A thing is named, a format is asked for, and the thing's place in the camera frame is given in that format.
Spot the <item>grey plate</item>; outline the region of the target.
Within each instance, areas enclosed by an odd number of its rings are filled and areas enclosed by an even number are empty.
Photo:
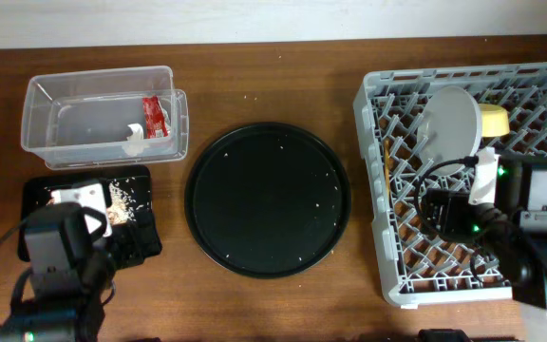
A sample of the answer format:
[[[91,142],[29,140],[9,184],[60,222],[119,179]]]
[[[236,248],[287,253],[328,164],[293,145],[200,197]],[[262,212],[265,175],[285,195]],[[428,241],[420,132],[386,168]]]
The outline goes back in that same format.
[[[423,164],[474,156],[481,143],[481,110],[472,95],[458,86],[436,92],[422,112],[416,155]]]

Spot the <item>wooden chopstick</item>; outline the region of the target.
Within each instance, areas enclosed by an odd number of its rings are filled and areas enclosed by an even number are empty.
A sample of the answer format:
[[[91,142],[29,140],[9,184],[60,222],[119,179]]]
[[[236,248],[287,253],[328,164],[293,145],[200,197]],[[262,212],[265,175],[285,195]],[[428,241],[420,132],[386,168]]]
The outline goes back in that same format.
[[[387,196],[390,197],[390,156],[389,156],[389,139],[384,139],[384,175],[386,178]]]

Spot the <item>white tissue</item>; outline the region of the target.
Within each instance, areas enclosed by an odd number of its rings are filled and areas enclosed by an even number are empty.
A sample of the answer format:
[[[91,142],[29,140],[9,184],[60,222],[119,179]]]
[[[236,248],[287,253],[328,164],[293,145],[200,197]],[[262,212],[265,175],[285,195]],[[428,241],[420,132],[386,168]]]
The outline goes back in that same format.
[[[126,137],[127,143],[123,146],[123,151],[129,157],[139,156],[146,147],[144,140],[144,130],[141,124],[131,123],[127,126],[129,134]]]

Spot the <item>yellow bowl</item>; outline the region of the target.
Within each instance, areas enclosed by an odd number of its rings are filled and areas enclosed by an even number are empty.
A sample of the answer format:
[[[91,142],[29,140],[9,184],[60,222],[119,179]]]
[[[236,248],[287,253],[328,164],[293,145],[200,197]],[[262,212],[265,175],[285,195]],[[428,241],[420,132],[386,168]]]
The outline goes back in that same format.
[[[484,138],[496,138],[510,133],[508,111],[496,104],[479,104]]]

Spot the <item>red snack wrapper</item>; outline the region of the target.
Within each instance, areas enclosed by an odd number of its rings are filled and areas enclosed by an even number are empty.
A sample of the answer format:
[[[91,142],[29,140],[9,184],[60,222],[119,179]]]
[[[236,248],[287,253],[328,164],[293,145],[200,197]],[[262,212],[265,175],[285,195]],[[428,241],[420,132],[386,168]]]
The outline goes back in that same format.
[[[157,96],[142,99],[143,114],[146,123],[146,138],[164,138],[169,135],[166,116]]]

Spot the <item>round black serving tray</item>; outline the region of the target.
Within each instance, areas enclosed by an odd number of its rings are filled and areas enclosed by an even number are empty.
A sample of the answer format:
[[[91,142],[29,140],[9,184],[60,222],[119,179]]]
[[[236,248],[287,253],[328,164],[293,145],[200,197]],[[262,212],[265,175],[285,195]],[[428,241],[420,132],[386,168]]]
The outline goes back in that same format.
[[[347,172],[321,139],[286,123],[240,126],[211,142],[186,182],[188,227],[221,267],[293,276],[320,262],[351,212]]]

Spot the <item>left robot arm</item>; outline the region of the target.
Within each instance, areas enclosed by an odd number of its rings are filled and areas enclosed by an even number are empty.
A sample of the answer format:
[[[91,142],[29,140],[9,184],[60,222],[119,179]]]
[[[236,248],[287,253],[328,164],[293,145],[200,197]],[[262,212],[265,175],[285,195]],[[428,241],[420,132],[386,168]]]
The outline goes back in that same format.
[[[12,291],[1,341],[96,341],[103,292],[117,271],[141,265],[162,245],[151,211],[105,234],[105,214],[76,202],[44,206],[21,225],[30,267]]]

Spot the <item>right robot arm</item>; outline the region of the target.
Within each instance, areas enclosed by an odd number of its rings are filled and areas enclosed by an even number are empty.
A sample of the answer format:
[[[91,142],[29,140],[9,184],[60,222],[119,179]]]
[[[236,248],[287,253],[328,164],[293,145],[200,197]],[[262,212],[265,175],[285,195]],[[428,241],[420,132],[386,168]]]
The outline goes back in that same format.
[[[417,193],[423,230],[494,257],[522,306],[528,340],[547,341],[547,159],[493,155],[457,163],[475,171],[469,192]]]

